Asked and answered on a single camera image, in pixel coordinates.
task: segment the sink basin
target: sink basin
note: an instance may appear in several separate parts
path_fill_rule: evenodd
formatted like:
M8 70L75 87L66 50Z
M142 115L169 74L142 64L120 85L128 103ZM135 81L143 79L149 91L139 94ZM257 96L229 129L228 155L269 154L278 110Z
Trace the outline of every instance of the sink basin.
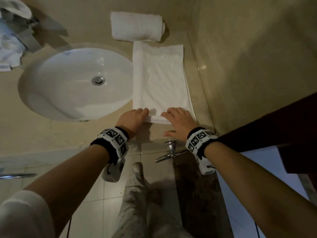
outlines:
M87 121L129 102L133 65L101 48L76 48L30 65L19 81L21 100L51 120Z

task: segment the countertop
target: countertop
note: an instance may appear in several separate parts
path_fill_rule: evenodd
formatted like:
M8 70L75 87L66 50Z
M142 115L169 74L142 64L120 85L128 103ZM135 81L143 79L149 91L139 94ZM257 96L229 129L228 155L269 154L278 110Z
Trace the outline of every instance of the countertop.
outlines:
M53 51L56 47L75 43L98 43L120 50L132 61L133 43L116 41L111 34L68 31L68 36L51 36L41 33L36 37L44 48L22 58L22 66L11 72L0 73L0 156L56 151L88 146L105 128L114 126L123 112L132 109L132 100L119 110L89 122L60 122L49 120L31 111L18 94L18 81L23 69L39 58L40 53ZM198 74L196 61L185 31L175 31L163 36L162 43L147 42L151 46L184 45L184 68L197 121L213 130L209 108ZM166 140L163 132L171 125L144 123L132 143Z

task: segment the sink drain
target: sink drain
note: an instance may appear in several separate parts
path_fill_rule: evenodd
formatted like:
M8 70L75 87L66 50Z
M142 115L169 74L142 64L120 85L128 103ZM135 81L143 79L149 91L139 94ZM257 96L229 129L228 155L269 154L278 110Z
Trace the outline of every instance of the sink drain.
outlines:
M91 82L93 83L93 85L103 85L105 83L105 78L101 76L96 76L91 80Z

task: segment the white sleeve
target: white sleeve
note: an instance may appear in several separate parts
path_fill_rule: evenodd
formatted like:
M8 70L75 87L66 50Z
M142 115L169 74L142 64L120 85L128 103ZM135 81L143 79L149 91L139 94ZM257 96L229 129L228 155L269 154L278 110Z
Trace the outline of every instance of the white sleeve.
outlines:
M54 238L50 209L45 200L21 190L0 205L0 237Z

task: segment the wrist-mounted device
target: wrist-mounted device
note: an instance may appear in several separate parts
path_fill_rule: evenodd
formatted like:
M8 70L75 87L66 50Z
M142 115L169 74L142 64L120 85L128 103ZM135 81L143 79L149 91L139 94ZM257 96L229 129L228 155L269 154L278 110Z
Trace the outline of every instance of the wrist-mounted device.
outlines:
M90 145L103 146L109 153L109 162L101 177L107 182L118 182L125 163L125 155L129 150L129 134L120 127L108 128L102 131Z
M212 142L217 141L218 136L203 127L194 128L189 132L185 147L195 156L200 172L203 175L212 174L215 167L206 159L205 148Z

